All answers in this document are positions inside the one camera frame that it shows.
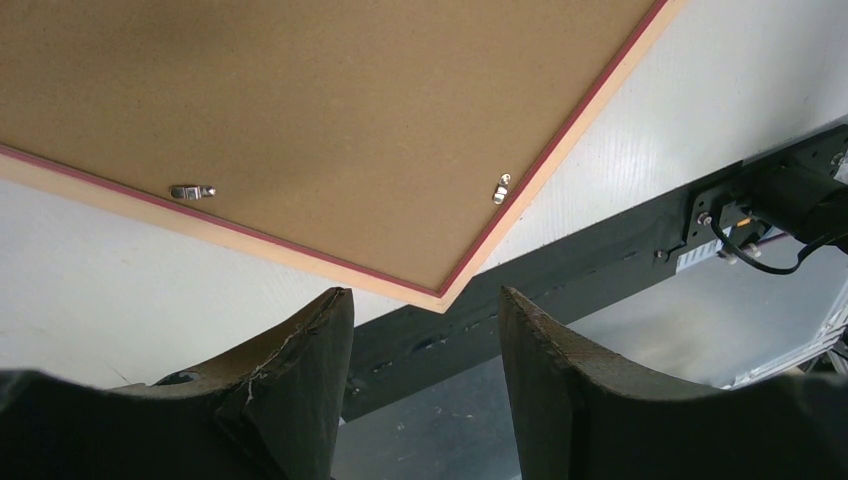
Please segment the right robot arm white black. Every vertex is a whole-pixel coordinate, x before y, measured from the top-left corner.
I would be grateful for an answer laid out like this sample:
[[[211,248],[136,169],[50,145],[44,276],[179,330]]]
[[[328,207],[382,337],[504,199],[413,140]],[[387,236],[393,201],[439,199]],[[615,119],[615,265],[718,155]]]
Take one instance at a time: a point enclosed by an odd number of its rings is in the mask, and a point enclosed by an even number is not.
[[[847,185],[827,174],[797,166],[770,170],[751,190],[750,211],[805,245],[847,251]]]

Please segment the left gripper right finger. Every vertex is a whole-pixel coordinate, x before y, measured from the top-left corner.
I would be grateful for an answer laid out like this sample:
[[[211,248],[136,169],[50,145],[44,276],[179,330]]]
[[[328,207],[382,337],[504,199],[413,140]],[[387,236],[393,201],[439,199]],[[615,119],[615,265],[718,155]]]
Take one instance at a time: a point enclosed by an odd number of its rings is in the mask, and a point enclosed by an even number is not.
[[[517,290],[499,337],[525,479],[843,479],[847,380],[685,381],[558,323]]]

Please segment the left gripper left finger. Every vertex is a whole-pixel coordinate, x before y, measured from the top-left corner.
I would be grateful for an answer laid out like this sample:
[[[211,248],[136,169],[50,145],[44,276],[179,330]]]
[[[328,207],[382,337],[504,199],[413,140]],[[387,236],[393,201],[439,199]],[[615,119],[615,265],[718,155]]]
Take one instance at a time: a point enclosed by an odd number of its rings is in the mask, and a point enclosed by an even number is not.
[[[152,384],[97,389],[1,374],[5,479],[327,479],[354,299],[326,290],[289,319]]]

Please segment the pink photo frame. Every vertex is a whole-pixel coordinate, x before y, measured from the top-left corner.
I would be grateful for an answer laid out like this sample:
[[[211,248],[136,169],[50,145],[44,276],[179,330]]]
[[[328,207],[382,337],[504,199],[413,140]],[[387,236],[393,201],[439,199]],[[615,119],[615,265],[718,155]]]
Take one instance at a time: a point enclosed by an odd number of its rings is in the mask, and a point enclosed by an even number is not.
[[[679,1],[5,1],[4,179],[442,313]]]

